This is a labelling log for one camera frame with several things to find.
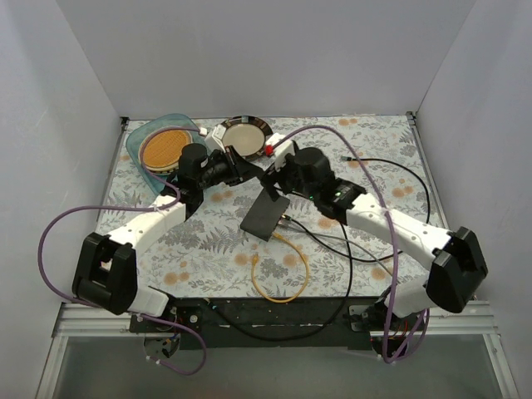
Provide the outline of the black network switch box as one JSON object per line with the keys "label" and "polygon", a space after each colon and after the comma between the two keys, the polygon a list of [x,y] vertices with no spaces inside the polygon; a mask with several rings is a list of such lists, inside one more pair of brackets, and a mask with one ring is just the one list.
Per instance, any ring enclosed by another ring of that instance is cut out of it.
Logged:
{"label": "black network switch box", "polygon": [[262,190],[249,212],[244,216],[240,228],[244,232],[268,242],[289,205],[290,199],[279,196],[273,200],[266,190]]}

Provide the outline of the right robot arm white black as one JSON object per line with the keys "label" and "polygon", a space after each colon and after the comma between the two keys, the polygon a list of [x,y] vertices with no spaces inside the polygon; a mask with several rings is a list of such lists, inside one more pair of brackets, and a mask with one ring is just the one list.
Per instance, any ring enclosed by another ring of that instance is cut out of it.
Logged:
{"label": "right robot arm white black", "polygon": [[452,232],[385,209],[361,186],[338,178],[318,148],[300,150],[289,140],[266,145],[265,153],[273,163],[260,181],[273,200],[280,194],[300,194],[325,217],[395,244],[427,270],[425,278],[389,287],[362,315],[365,323],[391,331],[424,309],[461,313],[487,276],[472,230]]}

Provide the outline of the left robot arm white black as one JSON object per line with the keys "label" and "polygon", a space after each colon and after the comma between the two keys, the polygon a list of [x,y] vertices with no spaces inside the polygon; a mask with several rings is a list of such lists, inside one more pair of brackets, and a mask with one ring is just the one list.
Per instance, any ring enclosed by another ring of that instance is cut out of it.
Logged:
{"label": "left robot arm white black", "polygon": [[170,297],[139,282],[138,258],[194,214],[203,203],[205,190],[221,183],[240,185],[262,173],[231,146],[209,153],[204,145],[187,145],[177,170],[168,176],[149,211],[108,234],[92,233],[85,238],[73,294],[115,315],[147,314],[156,331],[170,331],[177,321],[176,311],[167,305]]}

